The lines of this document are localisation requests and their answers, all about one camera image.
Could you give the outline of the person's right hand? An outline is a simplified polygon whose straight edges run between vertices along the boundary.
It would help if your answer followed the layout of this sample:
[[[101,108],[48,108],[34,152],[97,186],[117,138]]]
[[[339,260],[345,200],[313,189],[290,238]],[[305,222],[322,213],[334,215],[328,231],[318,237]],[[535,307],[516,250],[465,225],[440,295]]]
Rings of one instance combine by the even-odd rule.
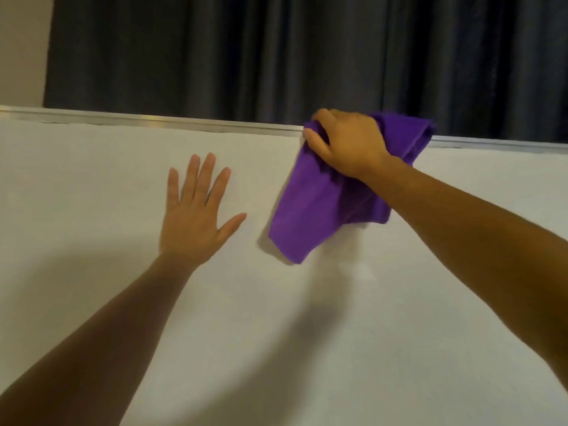
[[[330,162],[325,163],[345,176],[373,179],[390,157],[378,124],[368,115],[322,108],[312,119],[328,136]]]

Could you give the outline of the person's left hand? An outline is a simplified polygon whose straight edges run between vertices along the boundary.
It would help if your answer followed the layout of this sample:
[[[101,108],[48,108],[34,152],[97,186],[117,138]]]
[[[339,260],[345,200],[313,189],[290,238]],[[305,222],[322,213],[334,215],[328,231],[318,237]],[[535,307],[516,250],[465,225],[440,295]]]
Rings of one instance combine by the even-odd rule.
[[[225,167],[215,180],[211,179],[207,200],[194,200],[198,164],[203,162],[198,155],[191,156],[182,187],[179,175],[180,200],[177,206],[167,206],[166,190],[165,216],[160,233],[160,255],[173,258],[191,271],[206,263],[224,245],[217,243],[217,231],[221,228],[217,226],[217,220],[231,169]]]

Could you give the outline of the purple cleaning cloth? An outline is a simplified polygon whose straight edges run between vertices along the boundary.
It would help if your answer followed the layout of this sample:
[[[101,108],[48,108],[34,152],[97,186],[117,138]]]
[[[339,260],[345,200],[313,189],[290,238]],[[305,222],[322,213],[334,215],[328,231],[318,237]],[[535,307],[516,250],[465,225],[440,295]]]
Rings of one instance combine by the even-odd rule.
[[[386,149],[412,166],[430,143],[435,124],[404,114],[371,112]],[[391,208],[371,188],[327,165],[302,145],[269,225],[268,238],[294,264],[347,224],[386,224]]]

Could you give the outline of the person's left forearm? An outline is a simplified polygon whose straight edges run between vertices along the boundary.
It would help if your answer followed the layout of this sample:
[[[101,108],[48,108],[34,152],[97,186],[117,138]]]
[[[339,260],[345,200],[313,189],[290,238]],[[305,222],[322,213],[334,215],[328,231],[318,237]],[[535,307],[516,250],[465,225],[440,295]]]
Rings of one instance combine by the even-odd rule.
[[[119,426],[198,267],[161,254],[0,395],[0,426]]]

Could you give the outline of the person's right forearm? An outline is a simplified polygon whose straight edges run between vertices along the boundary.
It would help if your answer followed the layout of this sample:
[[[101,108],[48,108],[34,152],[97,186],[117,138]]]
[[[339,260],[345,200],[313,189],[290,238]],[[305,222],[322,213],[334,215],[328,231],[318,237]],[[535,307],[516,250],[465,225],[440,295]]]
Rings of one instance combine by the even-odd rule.
[[[392,156],[353,170],[568,392],[568,241]]]

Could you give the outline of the silver metal trim strip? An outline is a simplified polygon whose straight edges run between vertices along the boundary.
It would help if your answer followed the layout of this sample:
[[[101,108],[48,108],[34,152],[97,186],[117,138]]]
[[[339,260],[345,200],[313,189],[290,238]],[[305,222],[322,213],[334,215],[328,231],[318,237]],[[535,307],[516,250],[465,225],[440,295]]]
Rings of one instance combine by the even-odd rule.
[[[115,114],[109,112],[75,111],[40,107],[14,107],[0,105],[0,119],[44,122],[54,124],[90,124],[103,126],[146,127],[192,130],[209,133],[239,133],[299,137],[303,128],[296,125],[280,125],[258,122],[191,119],[184,117],[155,116],[147,114]],[[481,149],[519,151],[532,154],[560,154],[568,156],[568,144],[542,143],[489,138],[434,135],[433,148]]]

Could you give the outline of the dark grey curtain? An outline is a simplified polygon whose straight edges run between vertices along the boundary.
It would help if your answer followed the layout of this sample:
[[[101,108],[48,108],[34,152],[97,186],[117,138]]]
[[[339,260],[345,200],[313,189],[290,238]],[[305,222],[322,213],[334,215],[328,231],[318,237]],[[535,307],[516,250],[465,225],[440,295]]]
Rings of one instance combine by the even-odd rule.
[[[568,143],[568,0],[54,0],[43,103]]]

